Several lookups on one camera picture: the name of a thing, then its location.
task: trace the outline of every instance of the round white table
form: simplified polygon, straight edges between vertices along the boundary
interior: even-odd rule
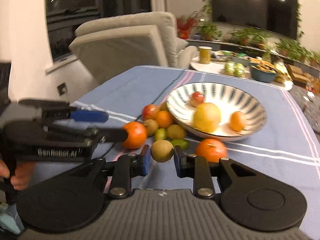
[[[199,57],[195,57],[191,60],[190,65],[197,71],[223,75],[225,62],[211,62],[210,64],[200,64]],[[250,69],[248,67],[246,67],[244,70],[244,78],[254,80],[251,77]],[[284,84],[273,81],[271,82],[271,84],[285,91],[289,91],[293,87],[292,81],[286,81]]]

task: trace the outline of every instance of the white wall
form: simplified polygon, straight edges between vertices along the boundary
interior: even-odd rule
[[[301,43],[307,49],[320,51],[320,0],[299,0],[302,5],[302,30],[305,36]],[[167,0],[167,10],[176,16],[183,14],[190,14],[194,11],[199,11],[205,3],[202,0]],[[222,28],[223,35],[228,35],[228,32],[235,28],[241,28],[238,25],[231,24],[217,24]],[[279,36],[274,35],[270,41],[277,41]]]
[[[0,0],[0,62],[10,62],[9,0]]]
[[[5,1],[0,2],[0,61],[12,62],[9,80],[12,101],[25,97],[59,99],[57,86],[63,82],[67,84],[69,100],[76,100],[98,86],[79,61],[46,75],[45,70],[53,62],[45,0]]]

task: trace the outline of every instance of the cable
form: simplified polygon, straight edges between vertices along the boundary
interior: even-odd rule
[[[176,82],[181,76],[182,76],[182,74],[184,73],[184,71],[183,70],[181,70],[181,73],[174,79],[174,80],[172,80],[172,82],[169,84],[169,85],[167,85],[161,92],[160,92],[160,94],[156,97],[156,99],[151,103],[151,105],[152,104],[154,104],[162,95],[163,95],[163,93],[174,83],[174,82]],[[137,121],[137,120],[139,120],[139,118],[141,117],[141,114],[137,117],[137,119],[135,120],[135,122]],[[106,156],[112,149],[113,149],[113,147],[116,145],[116,142],[114,142],[112,145],[111,145],[111,147],[100,157],[100,158],[103,158],[104,156]]]

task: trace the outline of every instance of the fruit pile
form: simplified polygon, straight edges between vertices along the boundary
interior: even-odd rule
[[[188,141],[184,140],[187,133],[180,125],[174,124],[174,118],[168,111],[166,103],[161,107],[145,106],[142,110],[142,119],[148,136],[154,136],[151,155],[156,162],[164,163],[170,160],[173,156],[172,149],[176,145],[183,150],[188,147]]]
[[[196,107],[193,116],[193,127],[202,132],[213,133],[221,122],[220,109],[213,103],[205,103],[204,95],[195,92],[190,97],[190,104]],[[128,138],[122,143],[127,149],[139,149],[148,137],[154,137],[151,146],[152,158],[159,163],[170,160],[173,156],[173,147],[179,145],[182,150],[188,148],[185,140],[186,131],[178,124],[168,111],[166,103],[160,107],[156,105],[145,106],[142,110],[143,123],[130,122],[123,126],[128,132]],[[246,125],[246,116],[242,112],[231,115],[229,126],[234,131],[240,132]],[[227,156],[225,145],[215,139],[204,139],[200,142],[195,154],[203,156],[209,162],[218,162]]]
[[[214,103],[204,103],[204,96],[200,92],[194,92],[190,98],[190,104],[196,107],[193,114],[192,127],[201,132],[213,133],[221,122],[221,111]],[[229,127],[241,132],[247,124],[244,113],[237,111],[230,117]]]

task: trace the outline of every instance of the striped bowl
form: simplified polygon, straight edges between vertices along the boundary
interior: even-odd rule
[[[192,117],[196,108],[189,101],[195,91],[202,93],[205,102],[216,104],[221,111],[222,121],[213,133],[192,128]],[[170,92],[166,103],[170,113],[183,128],[202,138],[242,140],[259,131],[267,122],[266,111],[256,98],[238,88],[219,83],[203,82],[180,86]],[[236,111],[243,112],[247,117],[247,124],[241,132],[235,132],[229,127],[230,116]]]

